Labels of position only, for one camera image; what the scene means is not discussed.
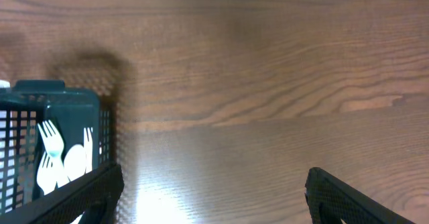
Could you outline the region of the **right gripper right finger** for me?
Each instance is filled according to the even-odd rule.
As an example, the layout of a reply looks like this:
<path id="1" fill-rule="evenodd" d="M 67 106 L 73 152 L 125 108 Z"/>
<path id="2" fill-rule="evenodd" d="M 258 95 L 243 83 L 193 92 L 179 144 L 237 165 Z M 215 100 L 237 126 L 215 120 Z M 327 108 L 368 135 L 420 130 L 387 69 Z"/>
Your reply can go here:
<path id="1" fill-rule="evenodd" d="M 411 222 L 319 167 L 309 169 L 305 187 L 306 203 L 313 223 Z"/>

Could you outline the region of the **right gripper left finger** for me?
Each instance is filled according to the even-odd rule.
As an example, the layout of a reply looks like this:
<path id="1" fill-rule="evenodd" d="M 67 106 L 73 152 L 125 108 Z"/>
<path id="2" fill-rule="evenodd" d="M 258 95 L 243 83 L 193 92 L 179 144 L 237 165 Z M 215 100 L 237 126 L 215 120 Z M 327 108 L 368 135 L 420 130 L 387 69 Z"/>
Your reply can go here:
<path id="1" fill-rule="evenodd" d="M 121 166 L 105 163 L 36 201 L 1 216 L 4 224 L 112 223 L 124 189 Z"/>

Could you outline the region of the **thick white plastic spoon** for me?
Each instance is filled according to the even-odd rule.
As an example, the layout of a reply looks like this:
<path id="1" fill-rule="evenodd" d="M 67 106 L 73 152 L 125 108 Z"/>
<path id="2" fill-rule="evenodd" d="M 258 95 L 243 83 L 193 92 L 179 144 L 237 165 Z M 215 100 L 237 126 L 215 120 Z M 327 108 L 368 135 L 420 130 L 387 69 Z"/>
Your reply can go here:
<path id="1" fill-rule="evenodd" d="M 64 159 L 64 169 L 70 181 L 83 176 L 86 172 L 86 153 L 80 144 L 72 146 Z"/>

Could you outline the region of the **white plastic fork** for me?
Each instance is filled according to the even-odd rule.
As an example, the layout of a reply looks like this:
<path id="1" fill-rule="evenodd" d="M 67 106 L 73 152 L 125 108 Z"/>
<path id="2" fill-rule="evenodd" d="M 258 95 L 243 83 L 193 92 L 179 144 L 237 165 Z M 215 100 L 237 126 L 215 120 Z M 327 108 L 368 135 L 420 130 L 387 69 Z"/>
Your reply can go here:
<path id="1" fill-rule="evenodd" d="M 46 152 L 42 154 L 36 175 L 36 182 L 43 191 L 43 195 L 51 193 L 56 188 L 53 163 Z"/>
<path id="2" fill-rule="evenodd" d="M 84 134 L 84 150 L 86 154 L 86 173 L 89 173 L 93 169 L 93 139 L 92 139 L 92 129 L 90 127 L 85 127 L 83 130 Z"/>
<path id="3" fill-rule="evenodd" d="M 39 123 L 38 129 L 42 137 L 45 151 L 53 163 L 54 175 L 57 180 L 57 185 L 59 188 L 61 188 L 70 182 L 64 169 L 64 163 L 62 160 L 64 141 L 59 131 L 50 120 Z"/>

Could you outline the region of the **dark green plastic basket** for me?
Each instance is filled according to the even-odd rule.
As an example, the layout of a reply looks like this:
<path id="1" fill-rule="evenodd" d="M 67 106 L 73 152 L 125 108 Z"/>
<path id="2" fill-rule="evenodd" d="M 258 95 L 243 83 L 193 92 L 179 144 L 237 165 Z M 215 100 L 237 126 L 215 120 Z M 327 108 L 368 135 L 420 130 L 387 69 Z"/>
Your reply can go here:
<path id="1" fill-rule="evenodd" d="M 89 89 L 68 88 L 61 80 L 20 80 L 1 89 L 1 213 L 44 196 L 36 182 L 45 151 L 38 124 L 50 120 L 68 150 L 83 146 L 92 129 L 93 170 L 111 158 L 111 110 Z"/>

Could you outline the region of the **clear plastic perforated basket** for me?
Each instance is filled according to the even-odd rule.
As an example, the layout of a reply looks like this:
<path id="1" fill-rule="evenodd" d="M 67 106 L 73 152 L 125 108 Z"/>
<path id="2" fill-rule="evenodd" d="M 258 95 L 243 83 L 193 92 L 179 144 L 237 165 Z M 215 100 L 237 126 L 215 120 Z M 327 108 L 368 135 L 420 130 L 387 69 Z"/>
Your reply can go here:
<path id="1" fill-rule="evenodd" d="M 4 88 L 9 88 L 10 87 L 10 82 L 6 81 L 6 80 L 0 80 L 0 88 L 4 89 Z"/>

